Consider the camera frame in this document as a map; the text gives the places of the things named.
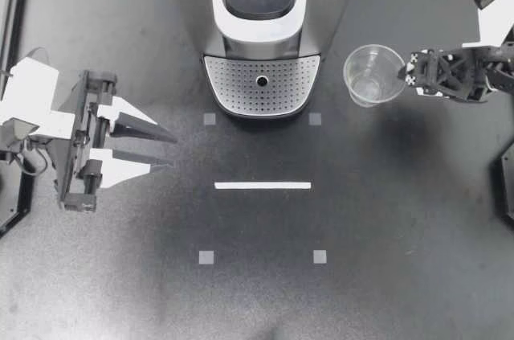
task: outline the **black table surface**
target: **black table surface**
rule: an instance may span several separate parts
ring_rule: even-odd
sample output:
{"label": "black table surface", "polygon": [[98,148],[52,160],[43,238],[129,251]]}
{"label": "black table surface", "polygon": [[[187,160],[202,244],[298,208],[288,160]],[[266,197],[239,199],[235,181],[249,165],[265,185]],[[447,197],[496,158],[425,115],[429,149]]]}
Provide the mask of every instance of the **black table surface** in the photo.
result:
{"label": "black table surface", "polygon": [[63,74],[116,72],[180,142],[111,141],[174,167],[100,191],[95,214],[61,211],[51,170],[37,181],[0,240],[1,339],[514,338],[514,230],[492,165],[514,136],[512,98],[404,92],[362,109],[342,82],[362,44],[406,58],[476,40],[471,0],[351,0],[310,104],[273,122],[220,111],[174,0],[27,0],[21,25],[20,55],[42,46]]}

